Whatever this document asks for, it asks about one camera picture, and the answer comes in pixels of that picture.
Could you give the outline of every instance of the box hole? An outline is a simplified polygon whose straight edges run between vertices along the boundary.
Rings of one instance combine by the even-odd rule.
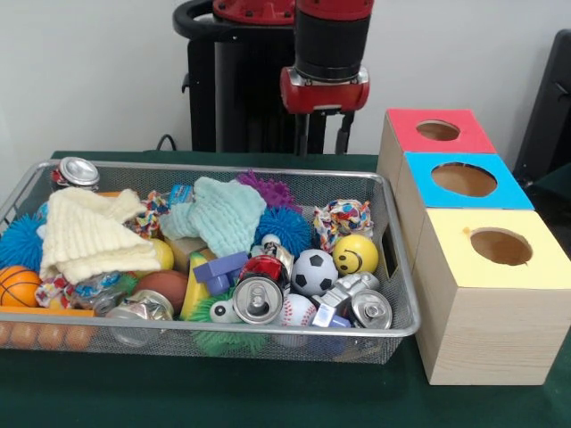
[[[396,262],[396,252],[394,250],[393,234],[390,226],[387,226],[383,233],[381,245],[383,246],[383,255],[385,256],[386,277],[391,279],[398,265]]]
[[[452,141],[458,138],[460,130],[443,120],[425,120],[417,125],[420,135],[435,141]]]
[[[472,247],[482,257],[502,265],[523,265],[532,258],[527,240],[507,229],[477,229],[470,236]]]
[[[498,182],[485,169],[467,163],[445,163],[432,170],[432,179],[440,187],[465,196],[482,198],[498,187]]]

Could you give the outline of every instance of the orange basketball stress ball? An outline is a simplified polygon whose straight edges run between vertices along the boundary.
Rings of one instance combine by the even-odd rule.
[[[42,280],[24,266],[10,266],[0,270],[0,306],[37,306],[36,289]]]

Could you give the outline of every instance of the cream knitted cloth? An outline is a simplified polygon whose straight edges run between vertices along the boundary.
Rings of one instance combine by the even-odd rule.
[[[117,198],[73,187],[53,193],[40,277],[62,273],[77,284],[105,272],[160,269],[153,245],[122,225],[143,212],[132,190]]]

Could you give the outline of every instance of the soccer ball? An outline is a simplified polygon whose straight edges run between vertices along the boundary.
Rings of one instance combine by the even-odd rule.
[[[303,296],[322,296],[337,280],[333,258],[322,250],[306,250],[294,263],[292,286]]]

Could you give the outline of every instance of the light blue knitted cloth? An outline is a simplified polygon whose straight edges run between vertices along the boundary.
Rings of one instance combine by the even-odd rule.
[[[248,185],[208,177],[194,182],[194,201],[174,205],[160,216],[169,239],[200,236],[218,257],[249,251],[266,202]]]

